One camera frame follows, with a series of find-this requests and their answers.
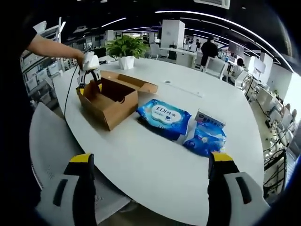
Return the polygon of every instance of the blue wet wipes pack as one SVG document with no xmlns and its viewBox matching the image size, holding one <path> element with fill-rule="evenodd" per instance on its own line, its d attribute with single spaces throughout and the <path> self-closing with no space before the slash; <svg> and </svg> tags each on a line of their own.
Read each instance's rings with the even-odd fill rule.
<svg viewBox="0 0 301 226">
<path fill-rule="evenodd" d="M 188 133 L 183 146 L 195 154 L 209 157 L 213 151 L 220 152 L 226 141 L 221 128 L 209 122 L 196 122 L 194 129 Z"/>
<path fill-rule="evenodd" d="M 152 99 L 136 110 L 149 129 L 167 139 L 177 140 L 187 134 L 191 115 L 163 101 Z"/>
</svg>

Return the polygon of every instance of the black ceiling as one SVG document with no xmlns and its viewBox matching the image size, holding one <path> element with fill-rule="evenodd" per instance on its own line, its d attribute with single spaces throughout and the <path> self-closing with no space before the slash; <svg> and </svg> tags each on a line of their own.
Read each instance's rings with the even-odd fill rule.
<svg viewBox="0 0 301 226">
<path fill-rule="evenodd" d="M 297 30 L 299 26 L 294 26 L 294 23 L 296 24 L 298 21 L 295 20 L 298 12 L 293 5 L 293 0 L 286 0 L 285 3 L 283 1 L 276 3 L 272 0 L 231 0 L 229 10 L 195 3 L 193 0 L 107 0 L 106 3 L 101 3 L 100 0 L 40 0 L 35 3 L 35 6 L 39 13 L 33 23 L 47 20 L 48 26 L 52 26 L 57 23 L 57 18 L 62 16 L 62 20 L 66 21 L 62 33 L 63 40 L 74 36 L 82 37 L 84 33 L 85 35 L 101 34 L 105 30 L 160 26 L 163 19 L 195 18 L 226 26 L 248 36 L 268 50 L 280 61 L 283 67 L 288 69 L 284 61 L 268 45 L 237 26 L 208 16 L 188 13 L 155 13 L 155 11 L 162 10 L 182 10 L 211 14 L 235 22 L 264 38 L 284 56 L 297 59 L 298 62 L 300 59 L 298 54 L 300 43 L 296 41 L 300 40 L 301 36 Z M 126 19 L 101 28 L 102 25 L 123 17 Z M 194 20 L 181 20 L 185 23 L 186 28 L 214 33 L 238 42 L 251 50 L 266 52 L 255 45 L 253 41 L 229 29 Z M 73 34 L 78 26 L 83 25 L 87 26 L 88 29 L 82 33 Z M 202 32 L 191 30 L 186 30 L 185 33 L 206 36 Z M 298 66 L 291 65 L 294 70 L 299 71 Z"/>
</svg>

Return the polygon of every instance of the green leaves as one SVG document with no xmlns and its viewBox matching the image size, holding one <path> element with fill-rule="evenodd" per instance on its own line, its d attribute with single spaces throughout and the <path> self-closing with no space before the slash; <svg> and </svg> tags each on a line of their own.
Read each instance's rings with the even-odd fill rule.
<svg viewBox="0 0 301 226">
<path fill-rule="evenodd" d="M 109 41 L 107 46 L 109 55 L 113 58 L 134 56 L 136 58 L 142 57 L 146 50 L 147 45 L 143 44 L 140 37 L 132 38 L 124 35 L 122 38 Z"/>
</svg>

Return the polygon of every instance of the table surface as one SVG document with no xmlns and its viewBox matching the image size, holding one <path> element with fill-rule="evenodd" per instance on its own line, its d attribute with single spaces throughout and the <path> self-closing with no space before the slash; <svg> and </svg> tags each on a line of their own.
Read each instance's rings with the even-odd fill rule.
<svg viewBox="0 0 301 226">
<path fill-rule="evenodd" d="M 225 152 L 240 171 L 263 185 L 263 152 L 258 126 L 245 96 L 233 86 L 184 66 L 151 59 L 136 59 L 130 70 L 118 63 L 101 65 L 158 85 L 157 94 L 139 93 L 139 105 L 157 98 L 195 117 L 199 107 L 224 120 Z M 54 78 L 62 112 L 74 69 Z M 80 105 L 77 72 L 69 93 L 66 120 L 85 152 L 94 154 L 95 166 L 129 197 L 165 217 L 192 225 L 206 225 L 208 159 L 162 138 L 136 121 L 133 113 L 113 131 L 105 131 Z"/>
<path fill-rule="evenodd" d="M 188 55 L 192 55 L 194 57 L 196 57 L 198 55 L 197 52 L 190 52 L 190 51 L 180 49 L 180 48 L 160 48 L 160 49 L 161 50 L 167 50 L 167 51 L 174 51 L 174 52 L 177 52 L 177 53 L 185 53 L 185 54 L 188 54 Z"/>
</svg>

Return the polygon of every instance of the white flower pot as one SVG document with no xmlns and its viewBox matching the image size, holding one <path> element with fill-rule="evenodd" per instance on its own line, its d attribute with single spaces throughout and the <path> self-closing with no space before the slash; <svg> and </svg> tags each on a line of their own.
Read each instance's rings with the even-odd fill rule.
<svg viewBox="0 0 301 226">
<path fill-rule="evenodd" d="M 123 56 L 118 57 L 119 66 L 122 70 L 131 69 L 134 67 L 134 56 Z"/>
</svg>

